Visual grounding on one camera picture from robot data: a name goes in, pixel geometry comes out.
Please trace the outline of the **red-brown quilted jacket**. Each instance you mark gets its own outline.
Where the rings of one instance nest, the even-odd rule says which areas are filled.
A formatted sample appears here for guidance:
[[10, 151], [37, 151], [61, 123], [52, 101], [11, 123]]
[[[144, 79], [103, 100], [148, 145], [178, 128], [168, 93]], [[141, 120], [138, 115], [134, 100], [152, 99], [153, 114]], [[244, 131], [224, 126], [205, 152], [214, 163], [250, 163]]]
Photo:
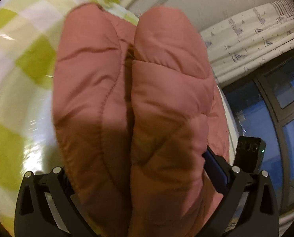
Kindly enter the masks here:
[[103, 236], [195, 236], [222, 195], [204, 172], [228, 159], [221, 95], [187, 16], [154, 7], [133, 25], [94, 3], [66, 17], [53, 122], [65, 171]]

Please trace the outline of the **dark framed window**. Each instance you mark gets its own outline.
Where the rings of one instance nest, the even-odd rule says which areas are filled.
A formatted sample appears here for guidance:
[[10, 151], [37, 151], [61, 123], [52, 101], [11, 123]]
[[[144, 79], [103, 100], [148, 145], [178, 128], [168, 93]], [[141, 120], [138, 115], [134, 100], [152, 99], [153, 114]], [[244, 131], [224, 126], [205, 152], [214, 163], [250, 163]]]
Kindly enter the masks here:
[[267, 144], [261, 168], [269, 172], [279, 213], [294, 208], [294, 49], [223, 88], [241, 136]]

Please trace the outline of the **cream nautical print curtain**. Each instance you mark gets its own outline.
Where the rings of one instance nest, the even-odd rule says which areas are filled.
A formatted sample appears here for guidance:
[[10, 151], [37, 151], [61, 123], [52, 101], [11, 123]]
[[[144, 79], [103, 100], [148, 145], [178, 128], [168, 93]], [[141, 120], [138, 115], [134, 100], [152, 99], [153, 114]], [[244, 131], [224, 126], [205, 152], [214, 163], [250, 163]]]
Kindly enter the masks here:
[[278, 0], [240, 12], [203, 31], [219, 86], [227, 86], [294, 48], [294, 3]]

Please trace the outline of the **green white checkered bed sheet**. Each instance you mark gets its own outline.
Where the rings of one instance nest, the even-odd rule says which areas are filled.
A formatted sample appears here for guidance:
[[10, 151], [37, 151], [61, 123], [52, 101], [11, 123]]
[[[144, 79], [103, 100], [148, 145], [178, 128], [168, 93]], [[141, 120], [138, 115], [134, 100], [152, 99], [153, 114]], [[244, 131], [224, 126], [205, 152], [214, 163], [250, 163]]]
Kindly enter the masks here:
[[51, 122], [56, 51], [66, 15], [88, 2], [138, 21], [119, 0], [0, 0], [0, 222], [9, 234], [24, 173], [62, 163]]

